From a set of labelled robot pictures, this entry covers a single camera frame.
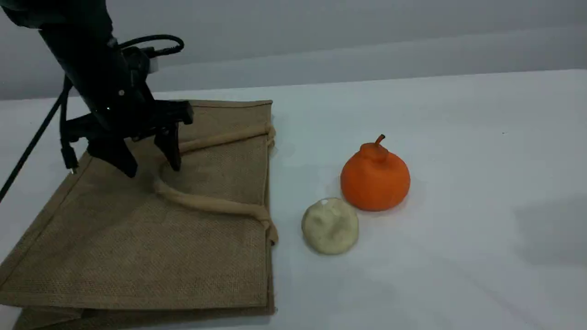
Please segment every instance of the white tabletop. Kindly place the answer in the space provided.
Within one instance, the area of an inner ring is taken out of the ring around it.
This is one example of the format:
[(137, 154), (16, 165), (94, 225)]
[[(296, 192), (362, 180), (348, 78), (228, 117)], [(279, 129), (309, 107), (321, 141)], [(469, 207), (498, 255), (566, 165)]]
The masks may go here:
[[(587, 71), (156, 97), (274, 100), (271, 213), (280, 235), (276, 315), (160, 329), (585, 329)], [(52, 102), (0, 102), (0, 177)], [(70, 107), (83, 112), (79, 99)], [(340, 197), (345, 161), (382, 133), (410, 168), (407, 200), (359, 213), (348, 253), (315, 254), (302, 239), (303, 212)], [(66, 173), (52, 125), (0, 204), (0, 259)], [(0, 329), (17, 313), (0, 307)]]

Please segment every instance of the orange pumpkin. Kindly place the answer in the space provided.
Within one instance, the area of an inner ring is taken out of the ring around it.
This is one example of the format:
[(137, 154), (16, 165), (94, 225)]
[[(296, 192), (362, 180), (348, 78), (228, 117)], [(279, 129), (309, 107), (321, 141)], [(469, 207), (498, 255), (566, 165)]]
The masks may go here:
[(407, 196), (410, 190), (410, 172), (404, 161), (379, 144), (365, 143), (340, 174), (340, 187), (346, 200), (365, 211), (383, 211), (392, 208)]

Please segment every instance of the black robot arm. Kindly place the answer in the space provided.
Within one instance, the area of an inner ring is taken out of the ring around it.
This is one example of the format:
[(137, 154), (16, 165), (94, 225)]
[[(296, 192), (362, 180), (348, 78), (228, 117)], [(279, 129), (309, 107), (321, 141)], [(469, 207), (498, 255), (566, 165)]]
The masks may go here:
[[(90, 155), (134, 177), (137, 163), (124, 139), (155, 135), (154, 143), (172, 168), (180, 169), (178, 123), (191, 124), (191, 107), (188, 102), (154, 100), (146, 77), (150, 59), (180, 51), (181, 39), (157, 35), (118, 44), (105, 0), (0, 0), (0, 5), (15, 24), (39, 30), (65, 71), (64, 90), (73, 85), (90, 109), (86, 116), (67, 120), (67, 98), (62, 101), (60, 131), (67, 168), (77, 167), (69, 143), (84, 137)], [(178, 46), (134, 46), (153, 39), (171, 39)]]

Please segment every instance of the black wire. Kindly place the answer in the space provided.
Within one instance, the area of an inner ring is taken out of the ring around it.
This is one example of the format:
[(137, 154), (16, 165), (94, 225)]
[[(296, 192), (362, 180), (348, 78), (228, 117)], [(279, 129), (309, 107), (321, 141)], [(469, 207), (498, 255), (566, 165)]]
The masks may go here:
[(136, 45), (138, 43), (147, 42), (147, 41), (155, 41), (155, 40), (171, 40), (171, 41), (177, 42), (177, 46), (156, 50), (155, 56), (170, 55), (170, 54), (179, 53), (185, 47), (183, 40), (181, 40), (180, 38), (178, 38), (176, 36), (173, 36), (173, 35), (150, 35), (150, 36), (142, 36), (140, 38), (135, 38), (135, 39), (131, 39), (129, 41), (125, 41), (125, 42), (119, 44), (118, 48), (124, 49), (124, 48), (130, 47), (130, 46)]
[(59, 105), (63, 104), (63, 102), (68, 99), (68, 94), (69, 94), (69, 90), (71, 89), (71, 87), (66, 88), (66, 86), (67, 85), (64, 84), (63, 90), (61, 91), (61, 94), (57, 98), (57, 101), (55, 101), (55, 104), (53, 105), (53, 107), (51, 107), (51, 110), (49, 111), (49, 113), (47, 114), (45, 119), (43, 120), (43, 123), (41, 123), (41, 126), (39, 127), (39, 129), (37, 130), (35, 135), (33, 136), (33, 139), (31, 140), (29, 145), (26, 147), (25, 152), (22, 153), (21, 158), (16, 163), (16, 166), (14, 167), (14, 169), (12, 169), (12, 172), (10, 173), (10, 176), (8, 176), (8, 179), (6, 180), (6, 182), (4, 183), (4, 186), (2, 186), (2, 190), (0, 190), (0, 203), (2, 202), (4, 197), (6, 196), (6, 193), (10, 189), (10, 186), (14, 182), (14, 179), (16, 179), (16, 176), (21, 171), (22, 166), (24, 166), (26, 159), (31, 155), (31, 152), (33, 151), (36, 144), (41, 139), (41, 136), (43, 135), (43, 133), (47, 129), (47, 126), (49, 126), (49, 123), (51, 122), (55, 113), (57, 112)]
[(63, 79), (63, 90), (62, 92), (66, 93), (66, 97), (61, 102), (61, 113), (59, 114), (59, 136), (61, 137), (61, 147), (65, 147), (69, 145), (69, 139), (66, 132), (66, 122), (68, 120), (68, 98), (67, 94), (69, 94), (69, 90), (73, 87), (73, 83), (67, 76)]

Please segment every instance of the jute bag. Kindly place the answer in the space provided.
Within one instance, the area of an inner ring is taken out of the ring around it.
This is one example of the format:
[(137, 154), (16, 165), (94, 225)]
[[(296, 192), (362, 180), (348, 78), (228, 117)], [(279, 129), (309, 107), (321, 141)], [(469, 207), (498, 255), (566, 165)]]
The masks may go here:
[(0, 265), (16, 330), (120, 329), (274, 312), (271, 101), (191, 101), (180, 172), (130, 143), (133, 179), (84, 155)]

